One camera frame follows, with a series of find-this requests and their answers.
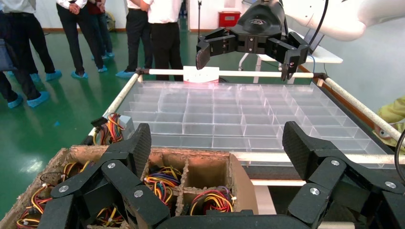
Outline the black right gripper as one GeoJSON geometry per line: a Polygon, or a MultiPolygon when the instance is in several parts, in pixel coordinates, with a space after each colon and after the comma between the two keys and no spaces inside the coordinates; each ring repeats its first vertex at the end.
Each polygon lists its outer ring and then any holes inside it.
{"type": "Polygon", "coordinates": [[[196,68],[201,70],[212,56],[230,52],[266,54],[281,64],[281,80],[290,80],[306,62],[309,44],[296,32],[282,36],[285,12],[278,0],[257,0],[229,32],[218,28],[199,35],[196,68]]]}

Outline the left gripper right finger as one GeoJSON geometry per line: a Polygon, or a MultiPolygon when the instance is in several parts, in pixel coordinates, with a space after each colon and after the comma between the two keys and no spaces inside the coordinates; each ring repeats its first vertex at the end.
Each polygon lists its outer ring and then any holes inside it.
{"type": "Polygon", "coordinates": [[[316,229],[334,204],[366,218],[369,229],[405,226],[405,187],[351,161],[331,141],[307,135],[294,121],[284,125],[282,145],[305,184],[287,214],[316,229]]]}

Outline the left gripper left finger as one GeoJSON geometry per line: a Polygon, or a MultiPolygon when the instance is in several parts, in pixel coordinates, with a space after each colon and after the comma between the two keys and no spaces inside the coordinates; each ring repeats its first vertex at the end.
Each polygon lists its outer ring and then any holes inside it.
{"type": "Polygon", "coordinates": [[[98,162],[52,189],[39,228],[85,229],[114,206],[130,228],[155,229],[170,210],[141,180],[150,152],[150,128],[141,123],[130,139],[111,144],[98,162]]]}

